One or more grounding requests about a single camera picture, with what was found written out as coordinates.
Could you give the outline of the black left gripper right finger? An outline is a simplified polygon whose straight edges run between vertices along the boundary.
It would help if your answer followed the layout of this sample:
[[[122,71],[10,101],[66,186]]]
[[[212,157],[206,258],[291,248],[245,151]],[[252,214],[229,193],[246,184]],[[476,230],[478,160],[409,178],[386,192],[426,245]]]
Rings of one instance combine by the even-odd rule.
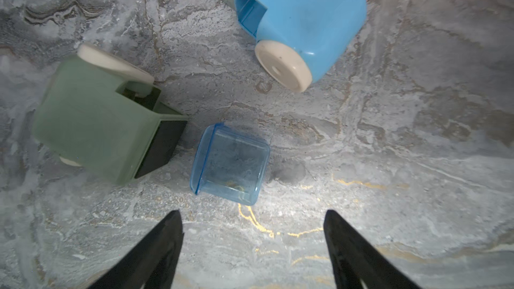
[[[419,287],[336,211],[326,212],[323,230],[337,288]]]

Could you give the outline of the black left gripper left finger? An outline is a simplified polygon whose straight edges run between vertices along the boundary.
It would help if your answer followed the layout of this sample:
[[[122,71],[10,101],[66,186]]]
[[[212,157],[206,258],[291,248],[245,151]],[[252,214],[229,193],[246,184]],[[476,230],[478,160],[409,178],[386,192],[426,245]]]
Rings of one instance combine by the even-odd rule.
[[[90,288],[171,288],[183,244],[180,211],[167,214]]]

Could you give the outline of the blue clear sharpener tray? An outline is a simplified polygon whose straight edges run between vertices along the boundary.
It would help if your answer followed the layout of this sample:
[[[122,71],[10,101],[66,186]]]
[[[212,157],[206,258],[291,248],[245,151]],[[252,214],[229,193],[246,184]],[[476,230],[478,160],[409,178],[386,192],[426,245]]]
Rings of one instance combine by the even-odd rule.
[[[269,158],[270,146],[265,140],[235,131],[224,123],[212,124],[200,139],[190,188],[196,195],[204,192],[253,206]]]

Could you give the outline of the blue pencil sharpener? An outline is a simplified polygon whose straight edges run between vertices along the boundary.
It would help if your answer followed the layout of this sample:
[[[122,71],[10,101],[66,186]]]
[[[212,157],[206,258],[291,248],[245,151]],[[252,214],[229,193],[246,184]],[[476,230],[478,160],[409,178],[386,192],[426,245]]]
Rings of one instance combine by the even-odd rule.
[[[234,0],[234,7],[261,66],[293,92],[329,71],[367,16],[366,0]]]

